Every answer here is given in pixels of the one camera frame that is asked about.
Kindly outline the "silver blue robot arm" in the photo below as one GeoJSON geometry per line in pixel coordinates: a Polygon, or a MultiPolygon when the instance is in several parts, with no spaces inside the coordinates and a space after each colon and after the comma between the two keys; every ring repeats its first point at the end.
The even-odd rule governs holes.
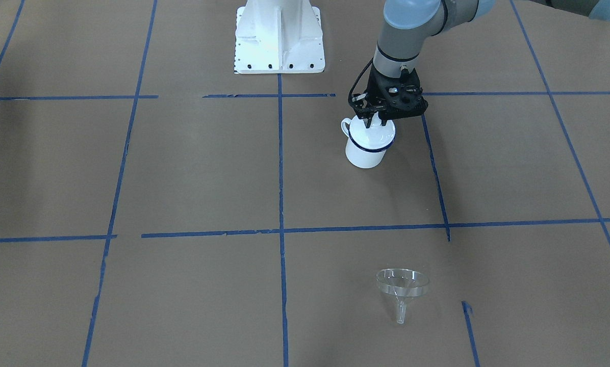
{"type": "Polygon", "coordinates": [[[494,1],[387,1],[384,24],[372,59],[362,70],[368,74],[362,93],[348,93],[348,105],[365,127],[378,118],[388,120],[422,116],[428,102],[422,95],[417,63],[426,39],[475,21],[489,13],[494,1]]]}

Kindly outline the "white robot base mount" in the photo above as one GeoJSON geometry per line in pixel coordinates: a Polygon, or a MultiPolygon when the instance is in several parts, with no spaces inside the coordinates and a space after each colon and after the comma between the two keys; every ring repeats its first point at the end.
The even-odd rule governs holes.
{"type": "Polygon", "coordinates": [[[247,1],[236,12],[236,74],[325,70],[321,12],[310,1],[247,1]]]}

